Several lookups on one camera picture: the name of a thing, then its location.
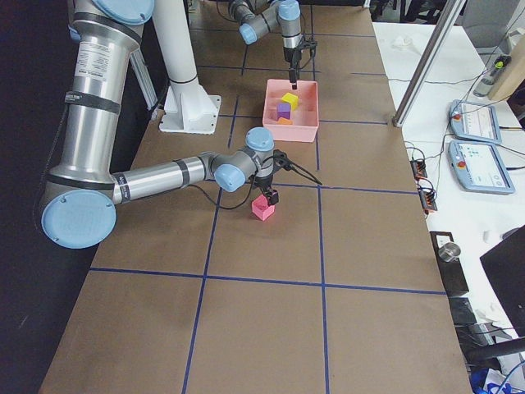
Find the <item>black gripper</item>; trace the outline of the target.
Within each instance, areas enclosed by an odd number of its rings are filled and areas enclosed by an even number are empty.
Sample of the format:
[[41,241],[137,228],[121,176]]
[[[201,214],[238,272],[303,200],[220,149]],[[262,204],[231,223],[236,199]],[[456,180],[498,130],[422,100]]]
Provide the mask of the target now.
[[289,64],[289,80],[292,89],[297,89],[296,71],[302,69],[300,61],[304,50],[309,51],[310,59],[306,65],[315,58],[317,52],[317,41],[313,38],[307,38],[305,35],[284,36],[283,50],[285,61]]
[[273,175],[270,176],[256,176],[254,180],[254,187],[259,188],[261,193],[267,197],[269,205],[276,205],[279,203],[279,193],[272,188]]

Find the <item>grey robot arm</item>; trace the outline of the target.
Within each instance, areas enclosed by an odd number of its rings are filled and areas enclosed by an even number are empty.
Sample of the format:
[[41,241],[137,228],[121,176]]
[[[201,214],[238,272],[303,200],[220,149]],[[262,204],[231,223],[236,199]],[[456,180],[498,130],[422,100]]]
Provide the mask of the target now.
[[215,130],[221,100],[199,83],[183,2],[71,1],[69,11],[78,53],[64,98],[62,156],[47,172],[39,202],[48,239],[68,249],[89,248],[111,234],[119,204],[202,181],[214,181],[226,192],[256,188],[269,204],[277,202],[276,150],[264,127],[249,130],[244,145],[231,154],[204,152],[130,171],[118,166],[141,136],[122,100],[148,23],[167,69],[167,131]]
[[230,17],[239,24],[239,32],[247,45],[256,43],[271,32],[280,31],[284,59],[289,64],[291,89],[298,89],[300,63],[304,50],[315,58],[317,41],[307,38],[302,30],[302,12],[298,1],[229,1]]

